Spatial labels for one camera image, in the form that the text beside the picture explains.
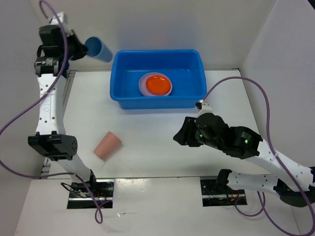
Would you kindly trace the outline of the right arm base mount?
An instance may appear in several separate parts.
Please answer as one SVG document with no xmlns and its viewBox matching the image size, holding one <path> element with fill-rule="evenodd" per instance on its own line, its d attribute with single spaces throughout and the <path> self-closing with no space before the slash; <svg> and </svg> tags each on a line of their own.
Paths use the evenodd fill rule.
<svg viewBox="0 0 315 236">
<path fill-rule="evenodd" d="M 203 207 L 247 205 L 245 191 L 216 185 L 216 177 L 200 178 Z"/>
</svg>

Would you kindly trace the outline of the purple plate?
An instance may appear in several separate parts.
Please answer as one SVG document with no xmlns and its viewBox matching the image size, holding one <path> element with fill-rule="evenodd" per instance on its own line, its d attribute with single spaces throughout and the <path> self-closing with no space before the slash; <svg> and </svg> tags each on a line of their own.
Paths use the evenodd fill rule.
<svg viewBox="0 0 315 236">
<path fill-rule="evenodd" d="M 162 95 L 157 95 L 157 94 L 153 94 L 153 93 L 151 93 L 151 92 L 149 92 L 149 91 L 147 90 L 145 83 L 146 83 L 146 80 L 147 80 L 150 76 L 152 76 L 152 75 L 162 75 L 162 76 L 165 76 L 166 78 L 168 78 L 166 75 L 161 74 L 161 73 L 157 73 L 157 72 L 147 73 L 147 74 L 143 75 L 143 76 L 140 78 L 140 80 L 139 80 L 139 89 L 140 89 L 140 92 L 141 92 L 144 96 L 168 96 L 168 95 L 171 93 L 172 89 L 173 89 L 172 82 L 171 82 L 171 80 L 170 80 L 169 78 L 168 78 L 168 79 L 169 79 L 169 81 L 171 82 L 171 89 L 170 89 L 170 91 L 169 91 L 168 93 L 165 93 L 165 94 L 162 94 Z"/>
</svg>

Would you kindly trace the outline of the blue cup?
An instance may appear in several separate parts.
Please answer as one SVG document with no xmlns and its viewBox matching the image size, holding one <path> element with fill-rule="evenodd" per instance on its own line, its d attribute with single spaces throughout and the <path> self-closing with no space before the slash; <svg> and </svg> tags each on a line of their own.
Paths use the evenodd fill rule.
<svg viewBox="0 0 315 236">
<path fill-rule="evenodd" d="M 93 36 L 88 38 L 85 46 L 88 49 L 87 56 L 105 63 L 112 61 L 113 53 L 98 37 Z"/>
</svg>

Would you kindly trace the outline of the orange plate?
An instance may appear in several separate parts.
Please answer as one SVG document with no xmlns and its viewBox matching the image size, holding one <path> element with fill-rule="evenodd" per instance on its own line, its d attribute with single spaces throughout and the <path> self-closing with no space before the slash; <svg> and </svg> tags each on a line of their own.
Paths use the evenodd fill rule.
<svg viewBox="0 0 315 236">
<path fill-rule="evenodd" d="M 171 89 L 171 82 L 162 75 L 152 75 L 146 80 L 146 88 L 149 92 L 157 95 L 168 93 Z"/>
</svg>

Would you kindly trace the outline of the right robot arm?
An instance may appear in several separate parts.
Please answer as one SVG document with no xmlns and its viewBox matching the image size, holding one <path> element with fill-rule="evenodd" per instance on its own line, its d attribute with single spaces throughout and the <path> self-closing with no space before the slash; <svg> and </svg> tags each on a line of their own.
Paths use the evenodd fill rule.
<svg viewBox="0 0 315 236">
<path fill-rule="evenodd" d="M 205 113 L 197 118 L 186 117 L 173 140 L 194 148 L 206 145 L 267 171 L 264 175 L 252 175 L 221 169 L 216 180 L 221 193 L 230 189 L 265 192 L 294 207 L 307 206 L 304 196 L 310 203 L 315 202 L 315 169 L 300 165 L 280 152 L 273 154 L 267 141 L 247 127 L 228 126 L 221 117 Z"/>
</svg>

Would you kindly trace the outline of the salmon pink cup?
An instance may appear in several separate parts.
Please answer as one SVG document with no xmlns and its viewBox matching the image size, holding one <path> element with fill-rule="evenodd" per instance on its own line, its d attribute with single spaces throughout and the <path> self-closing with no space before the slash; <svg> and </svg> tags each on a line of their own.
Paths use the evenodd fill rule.
<svg viewBox="0 0 315 236">
<path fill-rule="evenodd" d="M 101 160 L 106 161 L 110 158 L 122 145 L 122 141 L 112 132 L 108 132 L 97 147 L 94 154 Z"/>
</svg>

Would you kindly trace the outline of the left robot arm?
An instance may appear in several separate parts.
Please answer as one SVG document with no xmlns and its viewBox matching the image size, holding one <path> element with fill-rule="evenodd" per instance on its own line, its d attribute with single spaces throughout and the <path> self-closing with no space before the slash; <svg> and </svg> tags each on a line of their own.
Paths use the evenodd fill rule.
<svg viewBox="0 0 315 236">
<path fill-rule="evenodd" d="M 73 182 L 90 197 L 98 191 L 95 175 L 78 156 L 77 139 L 66 134 L 63 123 L 68 61 L 83 58 L 87 48 L 74 31 L 62 33 L 57 25 L 40 27 L 39 36 L 42 45 L 38 47 L 34 67 L 41 101 L 35 135 L 28 137 L 28 144 L 40 155 L 57 162 L 66 172 L 73 173 Z"/>
</svg>

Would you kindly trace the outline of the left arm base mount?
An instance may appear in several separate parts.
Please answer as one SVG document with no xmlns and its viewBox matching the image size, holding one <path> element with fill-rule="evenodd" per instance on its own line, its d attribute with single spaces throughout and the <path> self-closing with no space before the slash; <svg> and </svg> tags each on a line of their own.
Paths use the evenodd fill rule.
<svg viewBox="0 0 315 236">
<path fill-rule="evenodd" d="M 69 192 L 67 209 L 96 208 L 91 194 L 82 183 L 72 182 L 68 184 L 62 182 L 61 186 Z M 94 188 L 90 186 L 90 190 L 101 208 L 113 207 L 113 179 L 97 179 Z"/>
</svg>

